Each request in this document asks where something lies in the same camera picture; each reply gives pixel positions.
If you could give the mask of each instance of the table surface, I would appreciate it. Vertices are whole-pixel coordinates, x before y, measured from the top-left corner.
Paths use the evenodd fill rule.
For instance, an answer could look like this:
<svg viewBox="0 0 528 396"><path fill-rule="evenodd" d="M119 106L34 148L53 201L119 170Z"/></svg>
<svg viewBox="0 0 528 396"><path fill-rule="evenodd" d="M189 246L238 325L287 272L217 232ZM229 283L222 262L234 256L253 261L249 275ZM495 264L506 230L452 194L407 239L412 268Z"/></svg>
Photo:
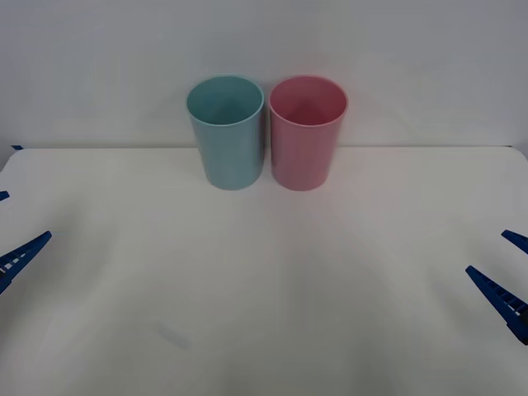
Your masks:
<svg viewBox="0 0 528 396"><path fill-rule="evenodd" d="M221 191L193 148L26 149L0 248L9 396L521 395L528 350L464 273L528 300L511 148L341 148L294 192Z"/></svg>

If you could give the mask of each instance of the cup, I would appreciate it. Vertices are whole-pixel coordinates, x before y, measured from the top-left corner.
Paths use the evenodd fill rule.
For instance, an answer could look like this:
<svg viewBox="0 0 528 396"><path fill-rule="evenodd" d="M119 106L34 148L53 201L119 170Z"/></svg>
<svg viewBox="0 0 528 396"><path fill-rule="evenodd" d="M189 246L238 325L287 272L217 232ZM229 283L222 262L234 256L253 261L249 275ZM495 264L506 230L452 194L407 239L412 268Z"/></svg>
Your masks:
<svg viewBox="0 0 528 396"><path fill-rule="evenodd" d="M346 93L319 76L298 76L271 91L271 170L284 187L307 191L328 177L347 111Z"/></svg>
<svg viewBox="0 0 528 396"><path fill-rule="evenodd" d="M224 190L253 184L264 159L262 89L244 77L218 76L196 85L186 104L210 183Z"/></svg>

